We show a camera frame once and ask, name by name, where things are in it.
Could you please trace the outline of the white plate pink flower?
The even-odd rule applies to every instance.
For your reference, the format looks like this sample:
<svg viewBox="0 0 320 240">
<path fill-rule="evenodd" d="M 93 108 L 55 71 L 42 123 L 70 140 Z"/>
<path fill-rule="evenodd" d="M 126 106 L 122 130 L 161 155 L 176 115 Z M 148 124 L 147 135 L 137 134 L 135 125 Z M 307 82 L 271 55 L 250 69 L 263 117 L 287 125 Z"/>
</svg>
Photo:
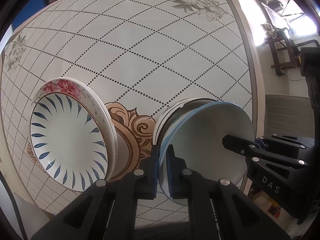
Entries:
<svg viewBox="0 0 320 240">
<path fill-rule="evenodd" d="M 118 159 L 118 142 L 115 126 L 111 116 L 97 94 L 83 82 L 70 77 L 57 77 L 47 81 L 35 93 L 32 105 L 36 105 L 41 98 L 52 93 L 60 93 L 71 96 L 82 103 L 82 108 L 87 108 L 98 121 L 98 128 L 106 140 L 108 170 L 105 179 L 110 180 Z"/>
</svg>

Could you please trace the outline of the patterned tablecloth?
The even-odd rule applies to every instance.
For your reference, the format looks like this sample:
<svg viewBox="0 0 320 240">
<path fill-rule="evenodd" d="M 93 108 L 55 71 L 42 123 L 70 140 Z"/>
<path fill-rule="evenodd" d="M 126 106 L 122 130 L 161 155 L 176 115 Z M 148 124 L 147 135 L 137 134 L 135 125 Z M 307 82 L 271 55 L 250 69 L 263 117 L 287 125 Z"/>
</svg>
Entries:
<svg viewBox="0 0 320 240">
<path fill-rule="evenodd" d="M 260 132 L 264 87 L 248 1 L 58 0 L 32 14 L 1 50 L 1 170 L 12 191 L 46 217 L 78 196 L 30 147 L 33 97 L 56 77 L 85 83 L 111 111 L 122 154 L 114 178 L 147 156 L 155 122 L 182 99 L 235 103 Z"/>
</svg>

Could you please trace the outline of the blue leaf pattern plate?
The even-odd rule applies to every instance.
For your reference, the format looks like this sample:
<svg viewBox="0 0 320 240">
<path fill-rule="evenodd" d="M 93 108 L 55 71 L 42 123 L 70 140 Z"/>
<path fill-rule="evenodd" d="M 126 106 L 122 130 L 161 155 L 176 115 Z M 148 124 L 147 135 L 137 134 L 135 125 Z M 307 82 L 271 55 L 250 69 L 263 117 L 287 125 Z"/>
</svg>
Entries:
<svg viewBox="0 0 320 240">
<path fill-rule="evenodd" d="M 33 107 L 29 133 L 43 169 L 62 186 L 78 192 L 103 179 L 107 148 L 93 114 L 78 99 L 50 93 Z"/>
</svg>

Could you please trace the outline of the white bowl black rim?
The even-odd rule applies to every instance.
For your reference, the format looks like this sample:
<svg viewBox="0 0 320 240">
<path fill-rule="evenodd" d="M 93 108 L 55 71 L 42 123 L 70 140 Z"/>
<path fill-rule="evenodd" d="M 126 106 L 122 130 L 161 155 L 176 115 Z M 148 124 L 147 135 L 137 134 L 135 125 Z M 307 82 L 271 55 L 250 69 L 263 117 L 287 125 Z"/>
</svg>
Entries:
<svg viewBox="0 0 320 240">
<path fill-rule="evenodd" d="M 187 98 L 171 104 L 156 121 L 152 144 L 159 145 L 166 133 L 167 129 L 173 124 L 180 116 L 185 113 L 203 106 L 207 103 L 215 102 L 211 98 Z"/>
</svg>

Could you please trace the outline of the polka dot large bowl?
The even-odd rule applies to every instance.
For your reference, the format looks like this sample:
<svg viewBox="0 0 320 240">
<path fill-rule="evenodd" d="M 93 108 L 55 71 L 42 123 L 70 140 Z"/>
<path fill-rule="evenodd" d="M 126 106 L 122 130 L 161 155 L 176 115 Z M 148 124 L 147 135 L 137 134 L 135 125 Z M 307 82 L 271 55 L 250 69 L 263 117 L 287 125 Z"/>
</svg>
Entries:
<svg viewBox="0 0 320 240">
<path fill-rule="evenodd" d="M 227 178 L 238 185 L 247 170 L 245 157 L 224 148 L 223 137 L 232 135 L 249 142 L 255 140 L 251 119 L 238 105 L 230 102 L 194 100 L 171 115 L 157 138 L 160 147 L 158 182 L 164 195 L 178 205 L 185 199 L 173 199 L 169 193 L 166 151 L 173 146 L 175 156 L 185 160 L 187 168 L 204 178 Z"/>
</svg>

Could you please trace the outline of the grey green sofa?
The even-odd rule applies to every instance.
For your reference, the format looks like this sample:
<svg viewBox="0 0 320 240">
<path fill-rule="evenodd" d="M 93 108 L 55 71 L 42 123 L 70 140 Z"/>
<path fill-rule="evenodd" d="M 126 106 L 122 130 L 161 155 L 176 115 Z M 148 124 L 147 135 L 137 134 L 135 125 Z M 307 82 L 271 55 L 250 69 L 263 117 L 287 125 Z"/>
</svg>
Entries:
<svg viewBox="0 0 320 240">
<path fill-rule="evenodd" d="M 265 95 L 264 134 L 314 138 L 315 122 L 310 99 L 291 95 Z"/>
</svg>

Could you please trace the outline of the dark wooden stool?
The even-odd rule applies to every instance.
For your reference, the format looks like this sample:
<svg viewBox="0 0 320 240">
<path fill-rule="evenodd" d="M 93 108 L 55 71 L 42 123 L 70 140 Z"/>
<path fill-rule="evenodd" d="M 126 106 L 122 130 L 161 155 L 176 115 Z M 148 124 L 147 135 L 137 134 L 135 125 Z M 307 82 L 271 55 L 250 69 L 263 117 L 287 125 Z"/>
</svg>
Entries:
<svg viewBox="0 0 320 240">
<path fill-rule="evenodd" d="M 262 24 L 266 31 L 265 44 L 269 46 L 273 59 L 272 69 L 276 76 L 284 76 L 284 70 L 299 68 L 301 64 L 298 45 L 290 38 L 288 28 L 277 28 L 270 23 Z"/>
</svg>

